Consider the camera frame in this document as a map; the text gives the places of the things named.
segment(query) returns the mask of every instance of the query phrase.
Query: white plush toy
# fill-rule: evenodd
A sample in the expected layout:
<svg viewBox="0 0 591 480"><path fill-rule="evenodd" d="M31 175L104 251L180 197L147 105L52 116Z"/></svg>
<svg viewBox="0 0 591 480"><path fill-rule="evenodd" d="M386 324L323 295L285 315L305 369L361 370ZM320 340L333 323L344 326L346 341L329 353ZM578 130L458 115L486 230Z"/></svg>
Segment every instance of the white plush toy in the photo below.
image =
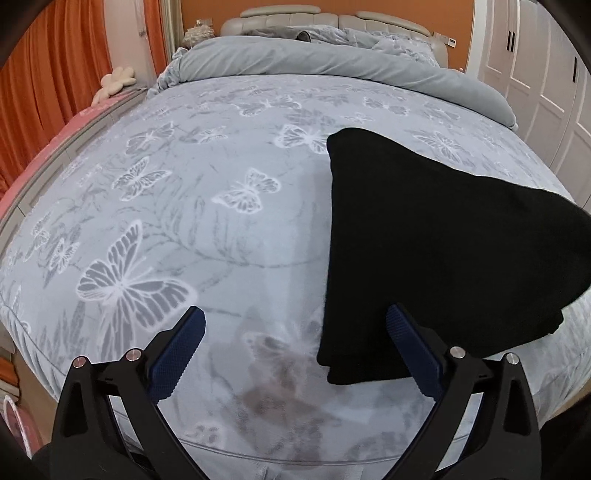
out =
<svg viewBox="0 0 591 480"><path fill-rule="evenodd" d="M117 67L113 70L113 73L107 73L101 78L100 85L102 88L96 92L95 97L92 99L92 106L106 100L111 95L119 93L124 86L133 85L135 82L137 82L137 79L134 78L133 68Z"/></svg>

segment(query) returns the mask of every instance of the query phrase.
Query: wardrobe door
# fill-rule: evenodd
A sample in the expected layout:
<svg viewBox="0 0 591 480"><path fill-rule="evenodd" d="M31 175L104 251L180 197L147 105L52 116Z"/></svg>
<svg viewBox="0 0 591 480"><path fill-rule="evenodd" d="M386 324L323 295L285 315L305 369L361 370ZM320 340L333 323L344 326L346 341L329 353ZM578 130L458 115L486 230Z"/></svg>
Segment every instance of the wardrobe door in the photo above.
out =
<svg viewBox="0 0 591 480"><path fill-rule="evenodd" d="M550 168L577 205L591 212L591 76L580 65L573 113Z"/></svg>
<svg viewBox="0 0 591 480"><path fill-rule="evenodd" d="M575 64L579 69L581 62L554 18L541 5L537 9L541 31L546 32L540 35L545 42L545 65L540 71L540 92L533 97L531 125L523 139L550 166L569 123L579 79Z"/></svg>
<svg viewBox="0 0 591 480"><path fill-rule="evenodd" d="M495 90L506 94L509 73L513 63L511 43L513 40L513 11L517 0L489 0L489 33L485 40L486 53L482 66L482 81Z"/></svg>
<svg viewBox="0 0 591 480"><path fill-rule="evenodd" d="M530 0L520 0L517 16L517 40L506 98L517 117L517 135L524 140L531 131L535 105L542 88L548 28L540 15L540 6Z"/></svg>

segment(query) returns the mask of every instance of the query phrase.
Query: folded black fabric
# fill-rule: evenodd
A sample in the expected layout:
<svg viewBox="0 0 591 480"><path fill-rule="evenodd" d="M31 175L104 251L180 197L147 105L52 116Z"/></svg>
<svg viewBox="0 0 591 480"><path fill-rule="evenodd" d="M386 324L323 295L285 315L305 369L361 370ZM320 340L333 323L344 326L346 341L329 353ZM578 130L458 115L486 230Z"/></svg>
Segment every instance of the folded black fabric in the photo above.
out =
<svg viewBox="0 0 591 480"><path fill-rule="evenodd" d="M591 285L591 217L555 193L478 177L385 137L328 138L332 233L322 341L328 381L408 376L389 305L474 356L553 333Z"/></svg>

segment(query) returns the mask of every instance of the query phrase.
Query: upholstered headboard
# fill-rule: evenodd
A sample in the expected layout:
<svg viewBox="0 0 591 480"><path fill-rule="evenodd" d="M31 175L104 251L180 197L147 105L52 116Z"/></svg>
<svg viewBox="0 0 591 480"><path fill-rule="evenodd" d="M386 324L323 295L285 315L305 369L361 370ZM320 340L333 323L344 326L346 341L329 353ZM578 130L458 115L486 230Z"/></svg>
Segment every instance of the upholstered headboard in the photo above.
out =
<svg viewBox="0 0 591 480"><path fill-rule="evenodd" d="M428 41L441 67L447 68L447 47L431 36L431 32L422 25L403 18L377 12L360 11L353 15L335 15L322 13L314 5L272 5L244 10L240 18L227 20L220 31L221 35L240 35L254 28L274 27L277 25L305 27L306 25L331 25L337 28L354 28L362 31L387 31L404 33L411 38Z"/></svg>

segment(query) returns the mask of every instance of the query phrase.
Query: wall switch panel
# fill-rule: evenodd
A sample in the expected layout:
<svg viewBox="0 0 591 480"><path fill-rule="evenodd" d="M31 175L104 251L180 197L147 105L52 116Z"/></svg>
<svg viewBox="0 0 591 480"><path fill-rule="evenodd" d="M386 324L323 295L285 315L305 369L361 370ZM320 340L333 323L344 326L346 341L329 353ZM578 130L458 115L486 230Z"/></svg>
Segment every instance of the wall switch panel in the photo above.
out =
<svg viewBox="0 0 591 480"><path fill-rule="evenodd" d="M442 35L438 32L433 32L433 37L438 38L441 40L445 45L449 45L451 48L456 48L456 39L448 37L447 35Z"/></svg>

